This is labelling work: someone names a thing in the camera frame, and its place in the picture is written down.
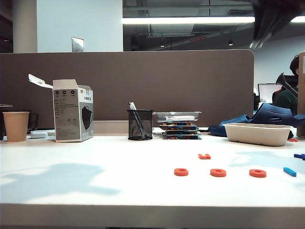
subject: white desk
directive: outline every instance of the white desk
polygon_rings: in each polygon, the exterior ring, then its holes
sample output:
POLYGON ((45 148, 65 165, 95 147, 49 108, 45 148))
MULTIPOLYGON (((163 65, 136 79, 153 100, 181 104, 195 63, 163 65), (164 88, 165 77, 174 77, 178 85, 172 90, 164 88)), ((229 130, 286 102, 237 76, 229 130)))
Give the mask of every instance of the white desk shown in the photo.
POLYGON ((303 229, 305 141, 268 147, 202 140, 1 142, 1 224, 303 229), (200 160, 208 153, 211 160, 200 160), (283 172, 297 172, 291 177, 283 172), (175 168, 187 168, 178 177, 175 168), (210 169, 227 171, 211 176, 210 169), (249 176, 263 169, 265 178, 249 176))

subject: white wall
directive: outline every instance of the white wall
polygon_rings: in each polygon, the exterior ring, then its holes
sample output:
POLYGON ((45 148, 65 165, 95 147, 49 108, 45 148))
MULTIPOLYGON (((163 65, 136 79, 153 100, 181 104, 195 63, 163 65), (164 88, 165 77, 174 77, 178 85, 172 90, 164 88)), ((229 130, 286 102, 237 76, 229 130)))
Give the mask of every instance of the white wall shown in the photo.
POLYGON ((123 51, 122 0, 13 0, 14 52, 123 51))
POLYGON ((305 50, 305 36, 266 42, 254 51, 254 86, 258 83, 275 83, 280 73, 293 73, 289 69, 295 55, 305 50))
POLYGON ((122 0, 37 0, 38 52, 123 51, 122 0))
POLYGON ((37 52, 36 0, 13 0, 14 52, 37 52))

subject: blue shoe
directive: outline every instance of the blue shoe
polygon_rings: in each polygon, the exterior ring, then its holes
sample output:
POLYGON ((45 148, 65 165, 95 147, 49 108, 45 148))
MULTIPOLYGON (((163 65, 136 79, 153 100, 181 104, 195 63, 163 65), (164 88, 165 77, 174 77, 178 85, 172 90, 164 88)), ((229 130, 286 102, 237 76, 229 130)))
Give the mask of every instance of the blue shoe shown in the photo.
POLYGON ((226 123, 253 123, 253 124, 271 124, 271 125, 291 125, 297 127, 305 124, 305 114, 293 115, 290 109, 273 106, 263 103, 258 111, 249 118, 247 115, 242 115, 237 118, 222 121, 219 126, 210 126, 208 132, 227 137, 225 127, 226 123))
POLYGON ((227 124, 227 123, 249 123, 249 117, 246 114, 244 114, 237 118, 222 121, 219 124, 219 126, 210 126, 208 128, 208 132, 210 132, 214 135, 217 135, 217 136, 227 137, 227 133, 225 132, 225 127, 223 125, 223 124, 227 124))
POLYGON ((288 108, 263 103, 249 122, 254 124, 292 125, 293 127, 297 127, 298 125, 305 124, 305 114, 294 116, 288 108))

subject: wall plate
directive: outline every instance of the wall plate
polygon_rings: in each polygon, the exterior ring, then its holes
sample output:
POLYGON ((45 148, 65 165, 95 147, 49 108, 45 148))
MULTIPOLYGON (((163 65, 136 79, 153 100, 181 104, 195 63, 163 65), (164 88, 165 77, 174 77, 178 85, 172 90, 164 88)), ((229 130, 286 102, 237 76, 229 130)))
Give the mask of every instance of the wall plate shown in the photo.
POLYGON ((84 51, 84 39, 72 37, 72 52, 84 51))

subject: gray partition panel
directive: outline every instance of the gray partition panel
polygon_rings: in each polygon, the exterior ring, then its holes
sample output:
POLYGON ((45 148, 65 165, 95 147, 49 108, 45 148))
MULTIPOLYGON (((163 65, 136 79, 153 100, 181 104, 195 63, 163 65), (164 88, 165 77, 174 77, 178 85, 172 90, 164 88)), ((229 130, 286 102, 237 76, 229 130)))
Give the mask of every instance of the gray partition panel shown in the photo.
POLYGON ((253 112, 250 50, 1 54, 0 104, 38 113, 45 128, 54 127, 52 93, 28 82, 29 73, 90 86, 94 120, 127 120, 128 101, 157 112, 201 111, 199 126, 253 112))

